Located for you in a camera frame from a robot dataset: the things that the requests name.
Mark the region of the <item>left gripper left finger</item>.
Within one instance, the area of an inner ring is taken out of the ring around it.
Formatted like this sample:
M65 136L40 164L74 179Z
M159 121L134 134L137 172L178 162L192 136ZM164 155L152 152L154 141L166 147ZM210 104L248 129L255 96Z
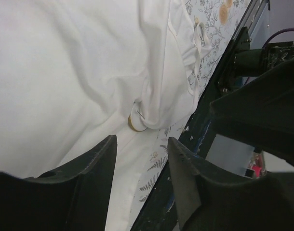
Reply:
M0 172L0 231L103 231L116 156L110 135L38 178Z

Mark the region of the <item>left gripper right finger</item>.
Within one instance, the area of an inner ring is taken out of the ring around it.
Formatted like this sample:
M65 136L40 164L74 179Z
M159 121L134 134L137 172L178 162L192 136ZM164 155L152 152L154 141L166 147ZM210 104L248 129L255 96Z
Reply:
M250 179L168 140L168 161L182 231L294 231L294 172Z

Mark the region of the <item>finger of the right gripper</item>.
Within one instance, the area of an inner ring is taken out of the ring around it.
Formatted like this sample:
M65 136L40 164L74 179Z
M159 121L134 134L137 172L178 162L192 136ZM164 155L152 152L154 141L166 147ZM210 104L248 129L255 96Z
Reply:
M212 128L294 167L294 58L210 103Z

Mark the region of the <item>white garment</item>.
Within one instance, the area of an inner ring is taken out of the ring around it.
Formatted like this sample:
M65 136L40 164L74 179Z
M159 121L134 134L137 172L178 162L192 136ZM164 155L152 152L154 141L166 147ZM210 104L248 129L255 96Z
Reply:
M211 49L183 0L0 0L0 171L37 177L116 135L105 229L126 230L158 131L196 110L188 79Z

